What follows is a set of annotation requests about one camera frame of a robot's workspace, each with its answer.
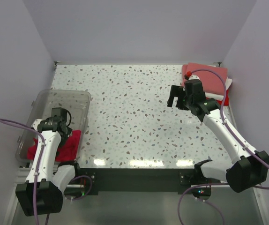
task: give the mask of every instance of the plastic bin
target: plastic bin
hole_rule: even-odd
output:
[[[35,103],[33,104],[27,125],[31,126],[35,119],[47,119],[51,116],[51,109],[62,107],[71,112],[72,120],[69,126],[73,130],[81,130],[85,133],[88,125],[88,110],[91,100],[91,94],[87,91],[78,90],[43,90],[41,91]],[[18,141],[16,159],[20,162],[30,162],[26,158],[27,150],[34,145],[33,138],[37,138],[30,131],[24,131]]]

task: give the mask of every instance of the gray wall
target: gray wall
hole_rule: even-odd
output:
[[[222,61],[256,0],[24,0],[54,60]]]
[[[0,117],[26,122],[32,100],[50,87],[52,65],[24,3],[0,0]],[[13,191],[21,133],[0,124],[0,224]]]
[[[269,153],[269,0],[257,1],[223,63],[234,79],[230,96],[240,132]]]

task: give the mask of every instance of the white wall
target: white wall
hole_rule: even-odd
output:
[[[256,0],[24,0],[53,59],[222,61]]]
[[[257,0],[223,64],[234,79],[230,96],[240,132],[269,153],[269,0]]]
[[[31,102],[51,84],[53,62],[21,0],[0,0],[0,117],[26,122]],[[0,224],[13,190],[22,132],[0,124]]]

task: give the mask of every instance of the speckled tabletop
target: speckled tabletop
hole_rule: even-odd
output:
[[[58,65],[52,89],[92,97],[80,167],[193,168],[209,158],[231,165],[197,117],[167,107],[172,84],[181,85],[181,65]],[[231,119],[227,107],[224,113]]]

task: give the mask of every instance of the terrazzo surface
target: terrazzo surface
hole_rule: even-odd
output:
[[[193,168],[230,158],[189,111],[169,108],[181,65],[58,65],[52,89],[91,94],[77,160],[81,168]],[[228,107],[224,113],[230,118]]]

